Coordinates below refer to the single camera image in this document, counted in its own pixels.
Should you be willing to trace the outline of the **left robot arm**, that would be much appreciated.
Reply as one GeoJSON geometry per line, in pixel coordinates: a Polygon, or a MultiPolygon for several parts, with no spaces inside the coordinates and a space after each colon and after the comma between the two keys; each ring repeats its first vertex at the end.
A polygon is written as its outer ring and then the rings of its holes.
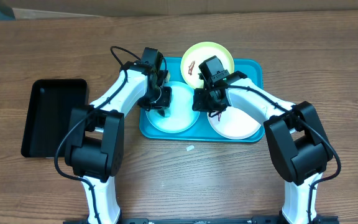
{"type": "Polygon", "coordinates": [[[89,105],[73,108],[69,131],[57,151],[73,169],[67,179],[83,184],[89,208],[84,223],[119,223],[114,177],[124,155],[124,119],[134,105],[166,115],[172,100],[167,63],[157,49],[145,48],[141,57],[120,64],[111,88],[89,105]]]}

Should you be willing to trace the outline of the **green scrubbing sponge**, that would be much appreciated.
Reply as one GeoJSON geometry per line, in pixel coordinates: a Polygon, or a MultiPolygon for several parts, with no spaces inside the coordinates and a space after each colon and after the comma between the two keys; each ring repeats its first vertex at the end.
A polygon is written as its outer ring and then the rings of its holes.
{"type": "Polygon", "coordinates": [[[157,113],[164,118],[170,117],[171,112],[169,107],[160,108],[157,110],[157,113]]]}

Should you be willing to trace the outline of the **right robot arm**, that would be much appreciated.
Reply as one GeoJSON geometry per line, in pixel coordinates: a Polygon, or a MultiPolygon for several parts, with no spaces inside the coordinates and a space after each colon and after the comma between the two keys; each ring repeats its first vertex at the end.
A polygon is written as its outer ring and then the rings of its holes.
{"type": "Polygon", "coordinates": [[[338,223],[315,210],[319,183],[327,163],[338,159],[312,104],[283,101],[240,71],[229,72],[213,56],[199,65],[201,88],[195,89],[193,111],[220,116],[228,107],[239,109],[265,129],[272,164],[285,181],[285,202],[276,223],[338,223]]]}

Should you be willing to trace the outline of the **light blue plate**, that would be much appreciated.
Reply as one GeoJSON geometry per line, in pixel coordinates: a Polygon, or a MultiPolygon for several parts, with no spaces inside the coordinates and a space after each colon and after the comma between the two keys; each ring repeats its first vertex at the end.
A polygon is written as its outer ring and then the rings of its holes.
{"type": "Polygon", "coordinates": [[[151,125],[165,133],[180,133],[191,128],[197,121],[200,112],[193,111],[194,89],[183,82],[168,82],[172,88],[172,100],[170,103],[170,117],[161,117],[157,110],[146,112],[151,125]]]}

